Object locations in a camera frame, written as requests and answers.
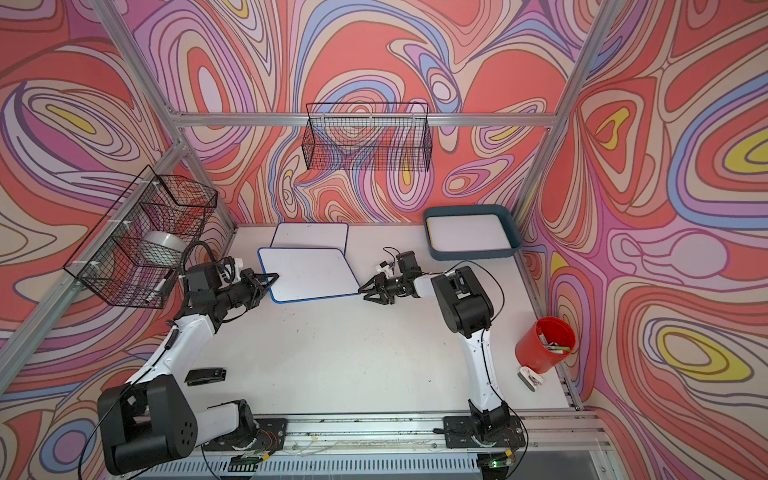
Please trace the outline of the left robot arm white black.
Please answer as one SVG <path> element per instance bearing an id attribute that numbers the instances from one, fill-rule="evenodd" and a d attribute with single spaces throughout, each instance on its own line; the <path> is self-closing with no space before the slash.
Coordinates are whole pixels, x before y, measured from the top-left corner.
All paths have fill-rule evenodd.
<path id="1" fill-rule="evenodd" d="M 124 385 L 103 391 L 98 399 L 97 431 L 110 474 L 143 472 L 183 459 L 211 441 L 248 445 L 257 438 L 246 401 L 195 411 L 182 385 L 202 348 L 235 320 L 234 312 L 257 307 L 278 278 L 246 268 L 224 282 L 210 263 L 184 273 L 182 307 L 165 339 Z"/>

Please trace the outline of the silver tape roll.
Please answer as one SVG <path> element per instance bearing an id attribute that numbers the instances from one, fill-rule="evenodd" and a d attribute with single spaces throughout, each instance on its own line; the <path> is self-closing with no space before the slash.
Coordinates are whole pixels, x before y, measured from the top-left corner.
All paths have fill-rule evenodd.
<path id="1" fill-rule="evenodd" d="M 149 231 L 139 244 L 138 255 L 149 266 L 173 269 L 186 248 L 187 243 L 174 234 Z"/>

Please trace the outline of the yellow-framed whiteboard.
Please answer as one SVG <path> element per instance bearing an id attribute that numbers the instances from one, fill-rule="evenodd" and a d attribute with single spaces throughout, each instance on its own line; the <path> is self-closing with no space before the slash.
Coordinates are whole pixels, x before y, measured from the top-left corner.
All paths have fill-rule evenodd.
<path id="1" fill-rule="evenodd" d="M 431 246 L 441 253 L 512 248 L 501 220 L 493 214 L 434 216 L 426 220 Z"/>

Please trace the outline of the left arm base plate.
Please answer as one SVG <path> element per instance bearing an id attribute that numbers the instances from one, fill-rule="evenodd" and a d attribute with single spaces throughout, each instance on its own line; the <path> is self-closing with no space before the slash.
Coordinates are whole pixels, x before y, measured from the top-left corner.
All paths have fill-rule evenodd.
<path id="1" fill-rule="evenodd" d="M 288 420 L 286 418 L 261 418 L 254 421 L 250 430 L 238 428 L 235 432 L 209 441 L 203 446 L 208 452 L 269 453 L 283 449 Z"/>

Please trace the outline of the blue-framed whiteboard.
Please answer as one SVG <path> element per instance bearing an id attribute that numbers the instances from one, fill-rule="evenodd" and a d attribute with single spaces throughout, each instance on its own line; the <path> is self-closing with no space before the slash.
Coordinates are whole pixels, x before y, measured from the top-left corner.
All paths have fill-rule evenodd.
<path id="1" fill-rule="evenodd" d="M 258 257 L 265 273 L 278 275 L 270 289 L 275 303 L 358 294 L 360 284 L 339 249 L 265 247 L 258 250 Z"/>
<path id="2" fill-rule="evenodd" d="M 272 248 L 326 248 L 346 252 L 349 225 L 346 223 L 280 223 Z"/>

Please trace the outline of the aluminium front rail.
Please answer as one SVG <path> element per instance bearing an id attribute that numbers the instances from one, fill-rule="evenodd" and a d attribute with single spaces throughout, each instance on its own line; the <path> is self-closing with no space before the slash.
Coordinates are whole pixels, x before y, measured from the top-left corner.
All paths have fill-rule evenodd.
<path id="1" fill-rule="evenodd" d="M 576 410 L 521 410 L 509 427 L 482 439 L 465 412 L 373 414 L 256 415 L 257 432 L 228 434 L 205 440 L 181 457 L 210 460 L 249 454 L 314 457 L 320 454 L 443 454 L 491 455 L 506 450 L 523 453 L 588 451 L 608 457 L 616 448 L 607 428 L 594 413 Z"/>

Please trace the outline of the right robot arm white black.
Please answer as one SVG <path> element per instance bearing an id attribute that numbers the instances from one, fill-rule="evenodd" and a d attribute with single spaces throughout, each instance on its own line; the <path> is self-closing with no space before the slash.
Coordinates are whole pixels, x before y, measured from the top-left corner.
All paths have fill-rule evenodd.
<path id="1" fill-rule="evenodd" d="M 379 305 L 392 305 L 407 296 L 433 297 L 447 328 L 460 338 L 470 384 L 469 414 L 445 416 L 443 425 L 435 430 L 444 436 L 448 448 L 503 448 L 514 452 L 527 446 L 527 430 L 501 395 L 492 361 L 490 329 L 496 311 L 471 268 L 456 267 L 438 274 L 426 274 L 417 268 L 398 277 L 381 271 L 358 293 Z"/>

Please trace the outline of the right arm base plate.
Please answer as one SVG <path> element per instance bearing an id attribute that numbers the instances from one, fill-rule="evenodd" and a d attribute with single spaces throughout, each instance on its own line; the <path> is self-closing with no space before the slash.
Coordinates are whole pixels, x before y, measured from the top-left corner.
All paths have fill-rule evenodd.
<path id="1" fill-rule="evenodd" d="M 505 425 L 490 430 L 481 427 L 472 416 L 444 416 L 440 428 L 446 447 L 449 449 L 492 449 L 512 451 L 527 445 L 526 434 L 520 419 L 510 417 Z"/>

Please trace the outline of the red plastic cup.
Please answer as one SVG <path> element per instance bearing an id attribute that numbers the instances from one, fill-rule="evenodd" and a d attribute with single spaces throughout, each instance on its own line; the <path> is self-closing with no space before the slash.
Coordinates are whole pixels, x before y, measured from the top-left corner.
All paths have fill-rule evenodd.
<path id="1" fill-rule="evenodd" d="M 522 367 L 543 375 L 567 359 L 575 347 L 575 332 L 568 323 L 557 317 L 543 317 L 518 341 L 515 355 Z"/>

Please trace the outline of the teal plastic storage box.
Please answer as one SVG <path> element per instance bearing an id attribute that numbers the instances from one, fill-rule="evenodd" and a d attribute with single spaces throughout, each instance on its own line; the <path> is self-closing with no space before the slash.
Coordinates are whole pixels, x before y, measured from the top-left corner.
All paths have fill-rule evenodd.
<path id="1" fill-rule="evenodd" d="M 430 255 L 439 261 L 508 258 L 523 244 L 501 205 L 431 207 L 423 220 Z"/>

